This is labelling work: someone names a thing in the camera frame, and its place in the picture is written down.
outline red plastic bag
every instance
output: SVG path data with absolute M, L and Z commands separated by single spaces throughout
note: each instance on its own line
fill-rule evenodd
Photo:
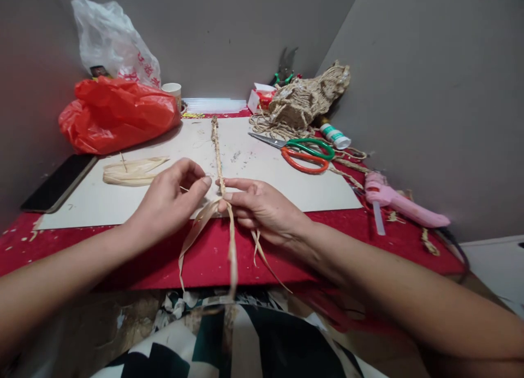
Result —
M 78 153 L 116 152 L 180 124 L 175 98 L 138 82 L 102 76 L 77 83 L 75 95 L 58 125 Z

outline gray wall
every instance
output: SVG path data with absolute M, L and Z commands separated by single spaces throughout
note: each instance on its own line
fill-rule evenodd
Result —
M 0 0 L 0 229 L 73 150 L 57 118 L 84 72 L 58 0 Z
M 356 0 L 334 125 L 462 241 L 524 233 L 524 0 Z
M 104 3 L 112 0 L 93 0 Z M 183 97 L 248 97 L 269 83 L 282 49 L 314 76 L 354 0 L 114 0 Z

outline white plastic bag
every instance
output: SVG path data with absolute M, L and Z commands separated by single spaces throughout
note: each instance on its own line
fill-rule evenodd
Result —
M 113 77 L 160 87 L 160 65 L 117 2 L 72 0 L 82 64 L 102 65 Z

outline red tablecloth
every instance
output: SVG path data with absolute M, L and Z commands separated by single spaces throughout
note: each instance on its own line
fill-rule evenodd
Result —
M 249 111 L 229 117 L 249 116 Z M 336 167 L 363 183 L 363 174 L 340 164 Z M 407 258 L 440 274 L 460 273 L 462 264 L 444 244 L 430 235 L 440 256 L 426 251 L 421 242 L 421 228 L 407 222 L 385 223 L 387 236 L 375 232 L 372 216 L 364 209 L 310 212 L 314 221 L 329 225 L 356 239 Z M 42 259 L 78 243 L 112 226 L 33 231 L 40 214 L 22 213 L 0 238 L 0 275 Z M 187 224 L 180 232 L 123 265 L 100 285 L 103 290 L 178 288 L 178 255 L 189 231 Z M 184 258 L 183 278 L 186 287 L 229 285 L 229 219 L 212 219 Z M 257 258 L 253 264 L 253 239 L 237 225 L 236 244 L 240 285 L 277 285 L 277 280 Z M 262 241 L 267 260 L 280 280 L 291 289 L 325 284 L 319 275 L 304 267 L 299 259 L 286 256 L 276 247 Z

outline finger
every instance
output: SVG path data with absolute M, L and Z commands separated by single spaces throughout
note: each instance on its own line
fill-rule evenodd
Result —
M 226 187 L 234 187 L 242 191 L 247 191 L 249 187 L 255 185 L 256 182 L 257 181 L 252 179 L 243 178 L 224 179 L 224 184 Z
M 189 191 L 182 195 L 184 205 L 191 213 L 198 207 L 200 201 L 211 187 L 211 178 L 206 176 L 191 185 Z
M 202 179 L 202 177 L 198 177 L 194 173 L 188 173 L 186 177 L 180 182 L 180 185 L 189 190 L 192 184 L 200 179 Z
M 171 182 L 177 184 L 180 184 L 187 175 L 193 174 L 197 178 L 203 178 L 206 176 L 200 165 L 185 157 L 178 160 L 164 172 L 170 178 Z
M 254 210 L 257 205 L 257 196 L 250 193 L 225 193 L 223 199 L 234 206 L 241 206 Z
M 259 222 L 254 219 L 240 219 L 239 218 L 238 221 L 240 225 L 248 229 L 258 228 L 260 226 Z
M 237 216 L 238 218 L 254 218 L 255 217 L 252 211 L 240 209 L 240 208 L 233 208 L 233 214 Z
M 217 210 L 218 210 L 219 213 L 225 212 L 225 210 L 227 208 L 228 208 L 228 204 L 227 204 L 226 201 L 224 201 L 224 200 L 218 201 L 218 209 Z

